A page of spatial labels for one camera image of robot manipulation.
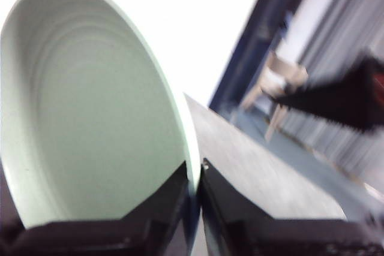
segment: wooden chair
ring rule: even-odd
[[[267,75],[268,70],[281,76],[286,84],[289,85],[292,92],[303,85],[308,79],[308,74],[305,67],[295,63],[288,63],[280,59],[275,52],[270,52],[257,82],[254,84],[248,94],[246,94],[240,104],[242,109],[248,110],[250,107],[252,107],[256,98],[261,94],[267,94],[272,97],[285,94],[279,83],[269,79]],[[266,141],[270,141],[274,130],[279,126],[286,113],[287,107],[283,107],[279,104],[276,106],[276,109],[274,110],[271,121],[269,123],[269,127],[264,135]]]

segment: gray curtain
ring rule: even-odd
[[[367,49],[384,58],[384,0],[333,0],[299,63],[307,67],[309,82],[316,82],[342,76]],[[384,192],[383,131],[362,135],[297,111],[282,128]]]

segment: floor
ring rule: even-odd
[[[336,171],[329,164],[321,162],[311,152],[297,145],[293,140],[276,131],[270,143],[263,138],[268,126],[265,115],[257,109],[236,114],[235,125],[267,148],[297,172],[310,179],[333,196],[349,220],[365,219],[369,213],[381,215],[384,203],[368,194],[366,189]]]

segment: white wall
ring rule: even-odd
[[[286,39],[277,54],[290,62],[297,62],[311,40],[332,0],[302,0],[290,24]]]
[[[0,25],[16,0],[0,0]],[[165,72],[207,105],[256,0],[114,0]]]

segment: white plate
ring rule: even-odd
[[[184,96],[111,0],[18,0],[1,35],[1,110],[26,227],[122,217],[184,160],[196,189]]]

